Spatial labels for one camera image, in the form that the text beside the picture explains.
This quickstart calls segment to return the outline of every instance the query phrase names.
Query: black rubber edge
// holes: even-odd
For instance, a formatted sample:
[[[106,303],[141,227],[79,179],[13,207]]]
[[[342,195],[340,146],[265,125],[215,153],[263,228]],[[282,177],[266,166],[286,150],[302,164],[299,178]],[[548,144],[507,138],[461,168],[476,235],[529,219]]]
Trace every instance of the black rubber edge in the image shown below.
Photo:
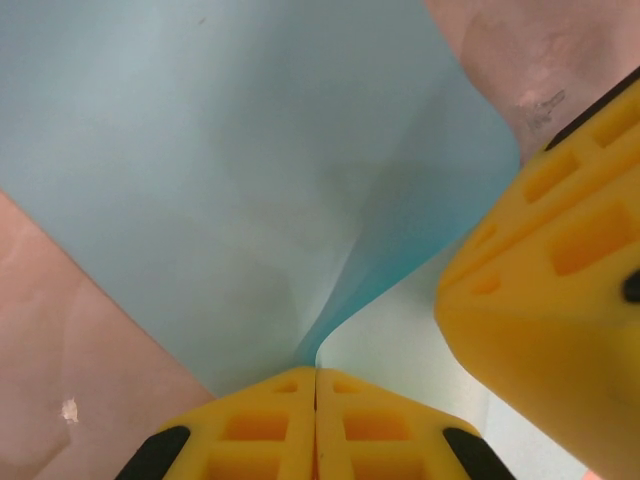
[[[640,269],[632,273],[622,284],[625,302],[640,303]]]
[[[582,112],[575,120],[569,125],[564,127],[558,134],[553,137],[549,144],[545,147],[544,151],[548,152],[553,147],[562,142],[565,138],[580,128],[587,120],[593,117],[596,113],[606,107],[609,102],[624,92],[627,88],[633,85],[637,80],[640,80],[640,67],[636,68],[633,72],[627,75],[624,80],[621,80],[615,87],[605,93],[599,100],[593,105]]]
[[[442,431],[470,480],[515,480],[489,444],[460,428]]]
[[[147,438],[131,457],[116,480],[162,480],[180,455],[191,432],[187,427],[171,427]]]

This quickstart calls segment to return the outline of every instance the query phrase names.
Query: yellow plastic part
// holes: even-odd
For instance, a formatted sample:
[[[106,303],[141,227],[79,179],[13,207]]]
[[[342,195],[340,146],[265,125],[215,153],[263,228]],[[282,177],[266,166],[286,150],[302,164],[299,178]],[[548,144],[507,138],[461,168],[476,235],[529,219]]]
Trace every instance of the yellow plastic part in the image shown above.
[[[537,155],[444,272],[482,383],[604,478],[640,478],[640,82]]]
[[[469,479],[442,435],[479,436],[459,418],[335,370],[318,371],[317,401],[320,479]]]
[[[315,369],[297,368],[174,418],[189,440],[165,480],[310,480]]]
[[[468,423],[335,370],[291,370],[160,432],[183,427],[164,480],[513,479]],[[471,444],[445,438],[451,430]],[[163,452],[118,478],[141,480]]]

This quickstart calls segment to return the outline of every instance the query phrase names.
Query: light blue sheet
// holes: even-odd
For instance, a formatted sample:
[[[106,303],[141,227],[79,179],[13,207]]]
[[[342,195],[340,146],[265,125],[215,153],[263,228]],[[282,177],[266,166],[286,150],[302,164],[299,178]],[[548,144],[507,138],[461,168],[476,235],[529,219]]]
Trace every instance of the light blue sheet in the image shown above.
[[[0,6],[0,186],[219,395],[313,361],[517,168],[420,0]]]

